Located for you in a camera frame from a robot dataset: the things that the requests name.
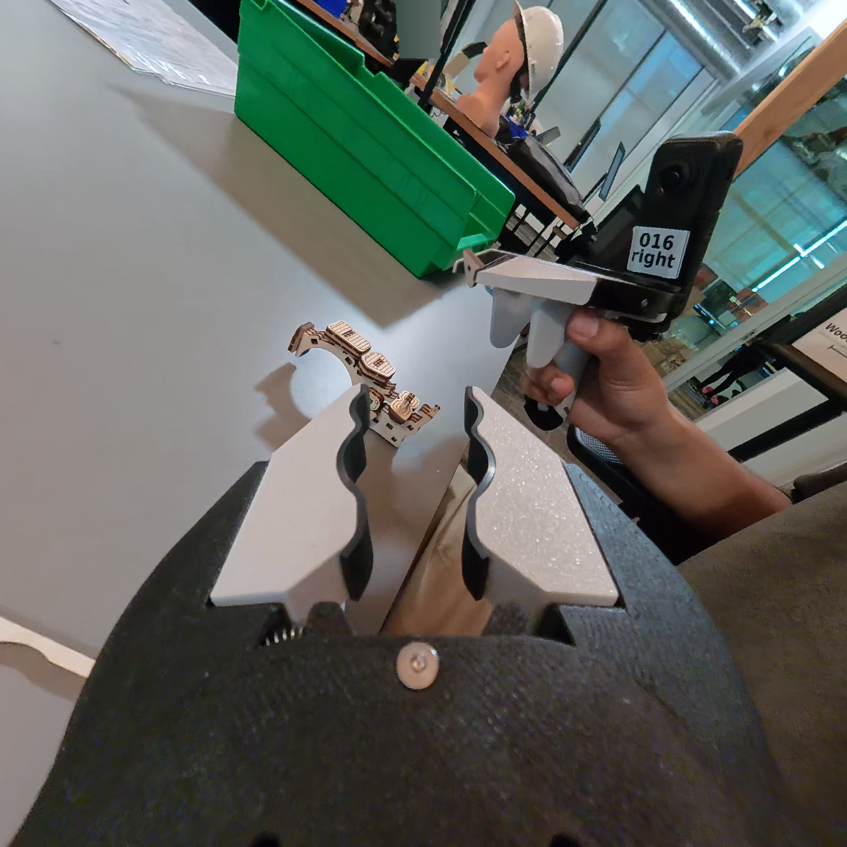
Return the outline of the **green plastic bin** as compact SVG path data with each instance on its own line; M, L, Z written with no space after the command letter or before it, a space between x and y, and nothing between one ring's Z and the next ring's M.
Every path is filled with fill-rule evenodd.
M238 52L237 118L413 275L498 241L513 192L353 45L245 1Z

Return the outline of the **framed marker sign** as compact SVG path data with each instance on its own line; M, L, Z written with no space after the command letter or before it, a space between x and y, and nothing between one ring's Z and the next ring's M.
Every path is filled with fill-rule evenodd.
M846 381L846 313L844 308L824 320L816 328L791 343L791 346L811 361Z

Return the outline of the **wooden model assembly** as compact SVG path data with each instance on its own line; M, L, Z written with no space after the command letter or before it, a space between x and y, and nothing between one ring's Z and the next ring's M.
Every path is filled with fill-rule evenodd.
M336 321L323 330L311 322L302 323L291 337L289 352L301 357L318 349L342 363L353 385L367 387L369 428L391 446L399 448L439 413L438 405L422 403L410 391L398 391L395 367L349 323Z

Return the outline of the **plastic-sleeved paper sheet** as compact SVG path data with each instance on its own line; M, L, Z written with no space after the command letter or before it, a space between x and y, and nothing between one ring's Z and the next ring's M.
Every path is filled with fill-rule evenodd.
M236 94L237 62L165 2L52 5L136 73L188 90Z

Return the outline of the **black bag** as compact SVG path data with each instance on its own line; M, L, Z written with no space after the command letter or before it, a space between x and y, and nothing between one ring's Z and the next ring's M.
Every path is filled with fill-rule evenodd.
M508 145L506 154L580 225L589 221L590 213L569 171L538 137L526 135Z

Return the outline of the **mannequin head with hard hat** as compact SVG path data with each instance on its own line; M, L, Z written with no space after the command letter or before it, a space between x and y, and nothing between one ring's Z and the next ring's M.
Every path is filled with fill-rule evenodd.
M548 7L513 4L513 18L524 50L524 59L513 88L527 103L534 103L552 82L564 54L564 31L558 15Z

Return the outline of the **person's right forearm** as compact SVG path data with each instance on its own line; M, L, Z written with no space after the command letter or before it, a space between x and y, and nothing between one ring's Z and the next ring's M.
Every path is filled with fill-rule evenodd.
M738 463L669 403L612 450L643 486L686 524L722 540L784 512L777 487Z

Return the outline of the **silver ventilation ducts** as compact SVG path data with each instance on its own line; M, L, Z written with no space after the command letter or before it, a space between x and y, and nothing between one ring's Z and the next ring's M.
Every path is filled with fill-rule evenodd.
M719 81L777 46L814 1L650 1L665 29Z

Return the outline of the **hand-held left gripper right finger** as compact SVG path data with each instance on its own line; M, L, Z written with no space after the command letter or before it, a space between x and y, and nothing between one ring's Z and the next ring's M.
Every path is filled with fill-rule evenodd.
M563 460L480 388L464 396L468 501L461 576L531 626L549 607L612 608L620 594Z

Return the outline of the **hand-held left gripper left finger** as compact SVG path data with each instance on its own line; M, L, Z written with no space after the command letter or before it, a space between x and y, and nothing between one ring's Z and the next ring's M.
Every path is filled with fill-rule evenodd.
M374 567L365 385L351 387L270 458L210 593L215 607L281 604L305 625L316 604L360 600Z

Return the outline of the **person's right hand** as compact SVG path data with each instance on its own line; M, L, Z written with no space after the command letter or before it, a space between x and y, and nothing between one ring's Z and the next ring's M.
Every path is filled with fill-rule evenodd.
M568 320L566 330L571 342L588 354L579 386L569 373L549 363L531 368L522 377L524 395L558 406L574 393L570 422L620 459L632 450L663 444L678 421L677 414L661 379L627 329L581 307Z

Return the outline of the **wooden-topped background table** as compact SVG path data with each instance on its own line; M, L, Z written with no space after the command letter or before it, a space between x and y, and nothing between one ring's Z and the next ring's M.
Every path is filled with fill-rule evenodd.
M316 2L296 1L294 5L318 20L324 28L354 45L364 54L368 69L390 70L392 68L394 62L364 39L357 27L345 23L340 18L333 17ZM509 158L493 139L482 133L461 113L442 90L433 90L429 97L429 103L435 109L443 112L458 128L459 139L470 144L468 151L513 190L517 204L524 205L528 210L532 210L536 206L542 207L553 217L560 219L563 225L570 227L570 229L577 229L588 221L589 213L587 211L575 216L572 211L576 209L576 206L562 205L557 202L542 185Z

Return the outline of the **wooden beam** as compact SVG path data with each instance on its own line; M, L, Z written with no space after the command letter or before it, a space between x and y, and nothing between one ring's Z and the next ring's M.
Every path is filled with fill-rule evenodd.
M743 150L735 176L743 173L776 143L845 74L844 20L736 127L734 133L742 142Z

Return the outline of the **laser-cut wooden parts sheet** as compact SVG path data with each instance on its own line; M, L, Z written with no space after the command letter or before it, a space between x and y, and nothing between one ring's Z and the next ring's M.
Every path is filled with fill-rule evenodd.
M1 617L1 644L37 652L43 660L79 678L90 676L96 660L48 636Z

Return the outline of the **grey desk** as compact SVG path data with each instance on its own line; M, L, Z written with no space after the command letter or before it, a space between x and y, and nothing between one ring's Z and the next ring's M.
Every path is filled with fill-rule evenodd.
M50 2L2 2L2 613L95 655L256 461L349 385L293 331L350 323L439 405L367 439L381 624L458 464L491 299L414 278L233 113L133 72Z

